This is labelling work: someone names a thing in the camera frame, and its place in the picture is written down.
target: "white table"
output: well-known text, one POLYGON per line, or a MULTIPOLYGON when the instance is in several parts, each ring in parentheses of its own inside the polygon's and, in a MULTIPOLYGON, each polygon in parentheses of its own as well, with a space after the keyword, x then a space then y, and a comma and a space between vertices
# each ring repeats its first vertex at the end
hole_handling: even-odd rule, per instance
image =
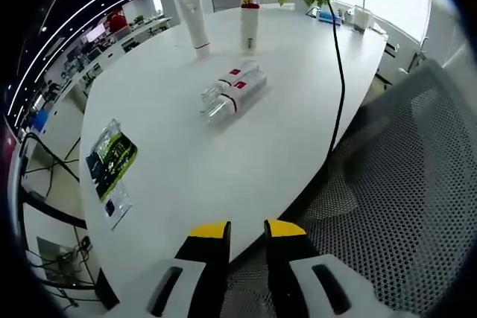
MULTIPOLYGON (((268 91, 228 127, 201 118, 201 92, 241 60, 239 9, 205 17, 211 56, 198 59, 184 25, 124 55, 94 82, 83 122, 80 186, 89 234, 116 293, 189 231, 232 222, 231 259, 263 233, 318 172, 340 98, 332 26, 287 10, 261 10, 255 58, 268 91), (84 157, 116 118, 139 154, 123 182, 133 203, 111 231, 84 157)), ((338 139, 366 95, 386 39, 338 29, 346 80, 338 139)))

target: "oval table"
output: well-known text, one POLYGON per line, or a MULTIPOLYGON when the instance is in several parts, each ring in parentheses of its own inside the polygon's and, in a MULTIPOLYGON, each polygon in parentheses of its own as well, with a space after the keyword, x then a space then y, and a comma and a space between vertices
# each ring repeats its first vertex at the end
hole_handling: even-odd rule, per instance
MULTIPOLYGON (((211 54, 197 58, 185 25, 125 54, 94 82, 83 120, 80 188, 99 263, 119 294, 201 223, 230 220, 230 258, 263 233, 318 172, 335 125, 340 77, 332 26, 290 10, 260 10, 253 56, 268 88, 247 112, 206 124, 200 94, 244 58, 240 10, 205 16, 211 54), (115 118, 139 148, 123 183, 133 207, 111 230, 84 158, 115 118)), ((346 98, 338 138, 378 69, 386 37, 338 28, 346 98)))

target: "gray mesh backrest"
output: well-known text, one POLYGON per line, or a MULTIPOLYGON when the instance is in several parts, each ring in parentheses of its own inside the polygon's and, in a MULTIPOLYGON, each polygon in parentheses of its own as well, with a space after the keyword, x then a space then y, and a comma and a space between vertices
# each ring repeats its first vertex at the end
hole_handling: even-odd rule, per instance
MULTIPOLYGON (((296 223, 320 254, 369 279, 381 302, 425 317, 477 223, 476 121, 439 65, 427 61, 360 109, 329 172, 296 223)), ((230 273, 222 316, 274 317, 267 274, 258 248, 230 273)))

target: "blue object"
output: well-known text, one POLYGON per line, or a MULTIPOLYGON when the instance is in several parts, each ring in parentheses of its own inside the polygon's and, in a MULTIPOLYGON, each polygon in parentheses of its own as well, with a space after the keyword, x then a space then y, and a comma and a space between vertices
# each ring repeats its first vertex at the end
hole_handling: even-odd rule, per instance
POLYGON ((48 119, 48 113, 41 109, 38 111, 37 115, 33 119, 33 128, 36 129, 38 132, 41 132, 43 127, 45 126, 46 120, 48 119))
MULTIPOLYGON (((333 23, 333 16, 331 15, 331 13, 320 12, 320 15, 318 16, 318 20, 321 21, 321 22, 327 22, 329 24, 332 24, 333 23)), ((339 16, 335 15, 336 25, 340 26, 341 22, 342 22, 341 18, 339 16)))

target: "white pot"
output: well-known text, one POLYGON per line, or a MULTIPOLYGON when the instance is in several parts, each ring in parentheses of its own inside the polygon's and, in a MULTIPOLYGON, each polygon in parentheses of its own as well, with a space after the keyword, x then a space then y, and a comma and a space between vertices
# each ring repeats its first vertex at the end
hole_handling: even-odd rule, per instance
POLYGON ((293 0, 295 4, 295 11, 298 13, 306 14, 309 12, 310 7, 304 2, 304 0, 293 0))

